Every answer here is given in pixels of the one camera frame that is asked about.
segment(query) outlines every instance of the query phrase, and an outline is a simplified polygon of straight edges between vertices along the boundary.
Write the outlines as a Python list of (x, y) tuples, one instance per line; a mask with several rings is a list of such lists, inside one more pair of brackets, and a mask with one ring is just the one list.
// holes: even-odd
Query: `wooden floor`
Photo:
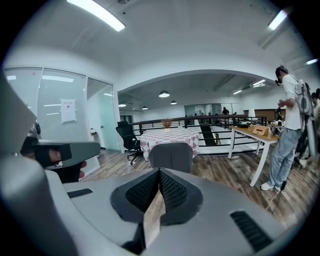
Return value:
[[(258, 155), (254, 153), (232, 154), (231, 159), (228, 159), (227, 155), (196, 156), (193, 159), (191, 174), (234, 188), (265, 209), (277, 192), (274, 189), (268, 191), (260, 189), (260, 185), (267, 181), (271, 152), (267, 156), (256, 185), (250, 187), (261, 154), (262, 152)], [(126, 156), (118, 151), (102, 150), (98, 160), (101, 168), (84, 177), (81, 181), (106, 179), (151, 168), (150, 163), (146, 162), (143, 157), (138, 157), (134, 165), (129, 165)], [(305, 169), (294, 166), (288, 177), (285, 190), (280, 195), (278, 206), (275, 208), (276, 200), (274, 200), (268, 211), (273, 212), (274, 218), (285, 228), (303, 220), (318, 195), (319, 178), (320, 170), (317, 163), (313, 163)], [(158, 193), (145, 214), (144, 226), (147, 246), (159, 233), (159, 218), (164, 213), (164, 201), (161, 194)]]

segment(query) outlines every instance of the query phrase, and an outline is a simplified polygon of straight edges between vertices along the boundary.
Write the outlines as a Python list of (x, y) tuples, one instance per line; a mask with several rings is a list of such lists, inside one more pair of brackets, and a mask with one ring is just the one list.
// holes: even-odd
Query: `potted plant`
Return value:
[(166, 133), (169, 133), (170, 132), (170, 126), (171, 126), (171, 123), (172, 123), (172, 119), (169, 119), (169, 118), (162, 119), (161, 123), (162, 123), (162, 125), (164, 127), (164, 131)]

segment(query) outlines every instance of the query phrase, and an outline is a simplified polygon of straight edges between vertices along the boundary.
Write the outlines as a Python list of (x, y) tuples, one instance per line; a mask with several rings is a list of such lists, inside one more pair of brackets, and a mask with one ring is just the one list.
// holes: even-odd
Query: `black office chair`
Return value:
[(127, 149), (124, 152), (132, 153), (127, 155), (126, 158), (129, 159), (129, 157), (134, 156), (134, 158), (130, 162), (130, 165), (133, 165), (133, 161), (138, 156), (143, 155), (143, 152), (140, 147), (140, 140), (137, 140), (137, 137), (134, 133), (132, 125), (129, 125), (127, 121), (120, 121), (117, 123), (118, 123), (118, 127), (116, 127), (115, 129), (123, 139), (123, 146)]
[(149, 159), (153, 168), (163, 167), (190, 173), (193, 151), (185, 142), (158, 144), (151, 149)]

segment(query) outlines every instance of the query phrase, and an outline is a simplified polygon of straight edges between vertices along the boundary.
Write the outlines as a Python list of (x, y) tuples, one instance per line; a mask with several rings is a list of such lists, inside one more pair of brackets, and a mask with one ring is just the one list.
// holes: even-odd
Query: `dark hair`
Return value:
[(288, 69), (286, 69), (285, 68), (285, 66), (278, 66), (277, 68), (276, 68), (276, 70), (275, 70), (275, 75), (276, 75), (276, 77), (278, 77), (279, 75), (280, 75), (280, 71), (282, 71), (283, 73), (285, 73), (285, 74), (289, 74), (289, 71), (288, 71)]

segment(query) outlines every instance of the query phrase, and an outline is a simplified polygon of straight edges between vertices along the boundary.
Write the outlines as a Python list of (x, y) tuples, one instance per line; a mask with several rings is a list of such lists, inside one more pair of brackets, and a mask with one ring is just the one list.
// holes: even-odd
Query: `backpack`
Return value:
[(299, 107), (300, 113), (308, 117), (314, 117), (314, 108), (312, 105), (309, 85), (306, 82), (304, 82), (302, 79), (298, 81), (293, 75), (291, 76), (298, 83), (294, 88), (294, 92), (295, 92), (295, 102)]

